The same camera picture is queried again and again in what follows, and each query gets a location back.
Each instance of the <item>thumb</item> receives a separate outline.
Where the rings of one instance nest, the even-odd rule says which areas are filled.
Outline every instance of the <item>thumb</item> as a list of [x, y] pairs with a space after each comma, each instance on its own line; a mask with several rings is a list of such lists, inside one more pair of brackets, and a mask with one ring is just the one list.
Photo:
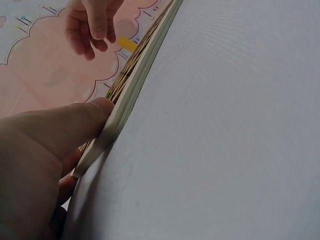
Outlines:
[[84, 0], [88, 23], [92, 37], [102, 40], [107, 36], [107, 0]]
[[3, 120], [62, 160], [98, 136], [113, 107], [110, 100], [101, 97], [90, 103], [25, 112]]

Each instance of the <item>finger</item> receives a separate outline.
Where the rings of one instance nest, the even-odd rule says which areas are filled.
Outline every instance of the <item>finger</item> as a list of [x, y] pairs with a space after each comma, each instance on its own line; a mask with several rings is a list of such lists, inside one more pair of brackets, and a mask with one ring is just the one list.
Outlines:
[[88, 16], [90, 32], [95, 40], [107, 36], [107, 0], [84, 0], [83, 5]]
[[108, 30], [107, 30], [106, 38], [112, 44], [116, 41], [117, 37], [116, 37], [115, 24], [114, 24], [113, 18], [108, 20]]
[[55, 239], [61, 239], [66, 217], [67, 211], [63, 207], [59, 207], [52, 216], [49, 228]]
[[89, 26], [86, 22], [82, 22], [80, 24], [80, 36], [81, 36], [81, 41], [84, 45], [84, 57], [88, 61], [91, 61], [95, 58], [96, 54], [90, 43]]
[[108, 50], [108, 45], [104, 40], [95, 40], [92, 36], [90, 37], [90, 41], [93, 46], [101, 52], [105, 52]]
[[81, 158], [81, 151], [77, 149], [70, 156], [66, 157], [62, 161], [62, 173], [61, 178], [69, 174], [75, 167], [77, 166], [79, 160]]
[[62, 206], [69, 198], [71, 198], [76, 185], [77, 180], [71, 175], [67, 175], [59, 181], [59, 194], [56, 201], [57, 207]]
[[85, 52], [85, 46], [80, 36], [80, 22], [70, 15], [66, 17], [64, 35], [76, 54], [82, 55]]
[[100, 97], [91, 103], [21, 113], [5, 121], [62, 161], [98, 136], [113, 107], [110, 100]]

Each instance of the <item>cloud shape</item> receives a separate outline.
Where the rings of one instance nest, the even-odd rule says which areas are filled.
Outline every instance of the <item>cloud shape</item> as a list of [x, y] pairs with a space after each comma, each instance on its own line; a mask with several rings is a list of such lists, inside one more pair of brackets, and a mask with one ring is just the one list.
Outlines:
[[[150, 7], [156, 2], [125, 1], [114, 19], [118, 36], [133, 37], [139, 27], [136, 21], [139, 8]], [[96, 51], [95, 59], [86, 61], [70, 49], [64, 37], [64, 20], [64, 10], [58, 17], [37, 20], [29, 37], [11, 49], [7, 65], [0, 65], [0, 90], [5, 89], [0, 94], [0, 102], [2, 109], [6, 109], [0, 112], [0, 117], [85, 102], [97, 92], [97, 81], [107, 83], [107, 79], [119, 70], [116, 52], [120, 46], [110, 44], [106, 52]], [[100, 97], [108, 87], [99, 86], [104, 86], [104, 90], [99, 91]]]
[[0, 16], [0, 28], [3, 28], [6, 21], [7, 21], [7, 18], [5, 16]]

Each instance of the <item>book page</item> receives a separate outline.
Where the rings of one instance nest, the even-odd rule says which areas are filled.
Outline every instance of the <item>book page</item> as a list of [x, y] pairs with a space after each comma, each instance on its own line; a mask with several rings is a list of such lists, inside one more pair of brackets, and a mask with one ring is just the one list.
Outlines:
[[318, 240], [320, 4], [184, 0], [68, 240]]
[[67, 2], [0, 2], [0, 118], [104, 97], [168, 0], [125, 0], [114, 18], [117, 42], [92, 61], [65, 39]]

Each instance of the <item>book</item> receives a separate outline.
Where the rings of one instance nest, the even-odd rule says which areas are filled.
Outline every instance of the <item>book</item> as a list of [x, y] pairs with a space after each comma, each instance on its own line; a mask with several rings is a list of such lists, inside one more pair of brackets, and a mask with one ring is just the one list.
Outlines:
[[320, 5], [184, 0], [66, 240], [317, 240]]
[[181, 3], [182, 0], [168, 1], [109, 89], [106, 98], [111, 99], [115, 107], [97, 139], [82, 146], [82, 158], [72, 173], [74, 177], [79, 179], [83, 176], [90, 165], [117, 139]]

